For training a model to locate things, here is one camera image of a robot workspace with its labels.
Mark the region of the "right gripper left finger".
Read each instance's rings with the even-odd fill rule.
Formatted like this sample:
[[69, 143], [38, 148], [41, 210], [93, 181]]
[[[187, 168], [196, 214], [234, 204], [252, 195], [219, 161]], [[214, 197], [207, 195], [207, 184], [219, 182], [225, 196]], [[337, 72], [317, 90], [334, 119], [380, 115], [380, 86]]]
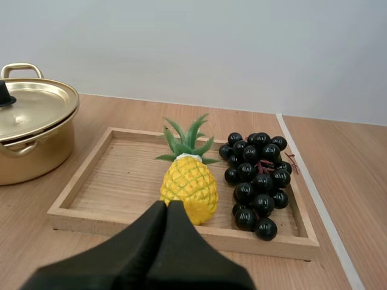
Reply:
[[130, 226], [94, 248], [39, 268], [22, 289], [138, 289], [155, 258], [167, 207], [155, 202]]

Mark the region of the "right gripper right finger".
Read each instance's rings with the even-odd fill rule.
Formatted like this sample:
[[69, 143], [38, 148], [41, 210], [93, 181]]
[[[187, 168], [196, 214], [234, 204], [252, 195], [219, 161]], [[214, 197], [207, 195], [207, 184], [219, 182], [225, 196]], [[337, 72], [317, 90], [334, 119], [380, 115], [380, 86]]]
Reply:
[[189, 220], [183, 203], [167, 207], [166, 224], [147, 289], [255, 289], [247, 270], [210, 246]]

